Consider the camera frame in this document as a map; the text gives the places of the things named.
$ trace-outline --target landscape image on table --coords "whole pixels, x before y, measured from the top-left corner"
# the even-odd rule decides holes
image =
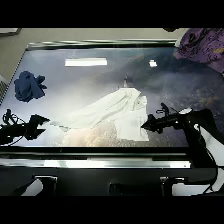
[[[174,47],[156,48],[95,48],[33,50],[25,52],[0,108],[23,120],[32,114],[50,120],[60,119],[80,110],[102,97],[124,88],[136,88],[147,97],[147,114],[161,117],[156,110],[161,103],[176,111],[185,108],[212,111],[217,128],[224,134],[224,78],[205,64],[187,59],[177,60]],[[66,59],[106,58],[107,65],[66,67]],[[150,60],[157,64],[151,67]],[[23,71],[45,76],[45,96],[29,103],[15,98],[14,80]],[[165,128],[162,134],[147,132],[149,141],[118,139],[112,123],[102,123],[92,129],[71,129],[64,132],[50,124],[36,140],[22,139],[19,146],[121,146],[121,147],[186,147],[182,130]]]

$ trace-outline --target dark blue cloth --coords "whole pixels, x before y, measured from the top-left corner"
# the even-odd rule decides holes
[[[38,99],[45,96],[43,89],[47,89],[47,87],[41,84],[44,80],[44,76],[35,78],[34,74],[28,71],[21,72],[19,79],[14,81],[16,99],[29,102],[33,98]]]

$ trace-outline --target tabletop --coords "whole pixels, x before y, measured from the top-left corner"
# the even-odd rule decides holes
[[[19,118],[29,121],[32,114],[50,120],[77,111],[127,85],[147,97],[147,113],[155,114],[163,102],[179,111],[187,107],[194,110],[209,108],[217,128],[224,133],[224,79],[221,74],[204,64],[173,56],[174,46],[136,45],[126,47],[91,47],[26,50],[11,80],[0,107],[0,117],[11,109]],[[106,65],[65,66],[66,59],[104,58]],[[156,66],[150,66],[150,60]],[[30,102],[15,98],[14,81],[23,71],[35,77],[45,76],[45,96]],[[21,139],[17,146],[63,146],[65,132],[49,123],[37,139]],[[186,147],[182,130],[164,129],[163,134],[148,132],[149,141],[121,140],[110,124],[103,124],[88,133],[74,133],[72,146],[155,146]]]

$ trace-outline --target beige floor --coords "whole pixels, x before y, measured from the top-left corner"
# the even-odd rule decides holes
[[[19,35],[0,37],[0,75],[10,80],[31,42],[91,39],[177,39],[179,29],[168,33],[162,28],[23,28]]]

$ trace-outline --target purple patterned fabric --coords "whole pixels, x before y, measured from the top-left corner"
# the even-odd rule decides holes
[[[224,71],[224,28],[191,28],[183,36],[174,53],[179,58],[188,58],[206,63],[217,72]]]

